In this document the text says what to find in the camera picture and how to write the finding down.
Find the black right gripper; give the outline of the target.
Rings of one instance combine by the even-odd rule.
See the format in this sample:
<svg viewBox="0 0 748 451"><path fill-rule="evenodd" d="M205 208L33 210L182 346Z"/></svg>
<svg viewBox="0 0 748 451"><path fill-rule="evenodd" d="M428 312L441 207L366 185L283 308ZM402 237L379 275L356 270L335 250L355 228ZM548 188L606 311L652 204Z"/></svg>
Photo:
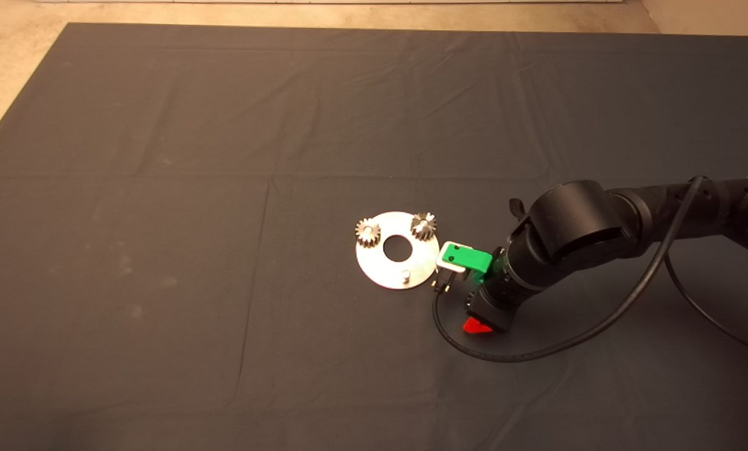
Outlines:
<svg viewBox="0 0 748 451"><path fill-rule="evenodd" d="M524 301L525 286L509 275L485 277L479 288L467 297L465 312L469 317L462 330L471 336L508 332Z"/></svg>

